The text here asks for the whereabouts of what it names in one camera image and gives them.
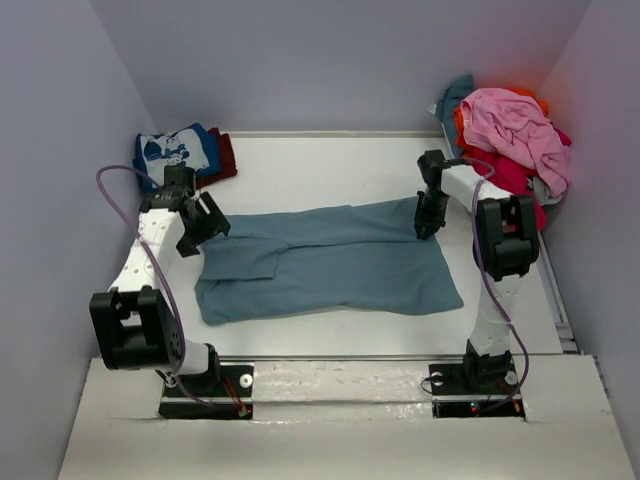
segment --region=red cloth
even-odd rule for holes
[[[558,130],[557,128],[555,128],[555,130],[558,132],[562,144],[567,147],[570,146],[571,139],[561,130]],[[529,179],[527,177],[537,176],[538,174],[535,171],[529,170],[528,168],[514,162],[509,157],[500,155],[497,152],[489,153],[477,147],[467,146],[463,157],[477,158],[478,160],[491,164],[493,168],[496,169],[496,173],[489,179],[489,181],[496,187],[502,188],[514,195],[529,195],[535,200],[533,192],[527,188],[529,185]],[[472,162],[471,164],[473,165],[474,170],[480,175],[486,175],[489,173],[489,169],[484,165],[477,162]],[[536,226],[538,227],[538,230],[542,230],[547,225],[547,216],[537,200],[535,201],[535,211]]]
[[[238,170],[236,168],[236,157],[233,154],[233,147],[231,146],[231,138],[229,137],[229,134],[225,133],[224,135],[220,135],[220,130],[217,128],[209,130],[209,134],[216,136],[218,150],[220,151],[220,166],[222,167],[222,171],[206,177],[196,178],[197,188],[206,187],[207,185],[211,185],[219,180],[234,177],[238,174]]]

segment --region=blue cloth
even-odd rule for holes
[[[458,130],[456,129],[453,112],[458,105],[462,103],[462,100],[467,98],[472,92],[473,75],[463,75],[462,77],[456,78],[451,85],[449,85],[449,88],[445,90],[444,95],[436,107],[436,118],[443,123],[444,130],[447,132],[447,139],[451,144],[451,151],[456,157],[462,156],[464,152],[461,147],[456,145]]]
[[[334,306],[424,315],[462,306],[434,237],[416,239],[417,198],[230,216],[204,244],[196,284],[210,325]]]
[[[215,135],[209,135],[199,123],[172,134],[138,135],[134,168],[163,185],[166,165],[186,165],[193,168],[198,177],[220,173],[222,166]],[[156,189],[153,183],[142,177],[138,177],[138,184],[145,192]]]

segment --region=pink cloth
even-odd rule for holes
[[[551,195],[569,185],[569,147],[535,99],[503,88],[481,88],[460,104],[464,139],[487,152],[498,152],[536,170]]]

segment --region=wall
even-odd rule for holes
[[[466,71],[537,89],[590,0],[92,0],[158,126],[437,129]]]
[[[129,242],[94,174],[155,127],[86,0],[3,0],[0,60],[1,476],[53,479],[96,350],[88,302]]]
[[[637,0],[594,0],[542,89],[573,137],[570,194],[545,240],[578,344],[599,357],[640,474],[640,31]]]

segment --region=pile of clothes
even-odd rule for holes
[[[521,88],[480,88],[473,76],[455,80],[435,115],[456,157],[482,160],[495,168],[490,181],[536,200],[538,230],[547,224],[542,205],[557,203],[570,183],[571,139],[547,118],[544,100]],[[471,162],[481,175],[489,168]]]
[[[162,185],[166,165],[193,168],[197,188],[238,173],[229,135],[221,135],[217,128],[206,131],[199,123],[171,134],[136,137],[134,168]],[[138,177],[138,183],[145,192],[156,189],[148,179]]]

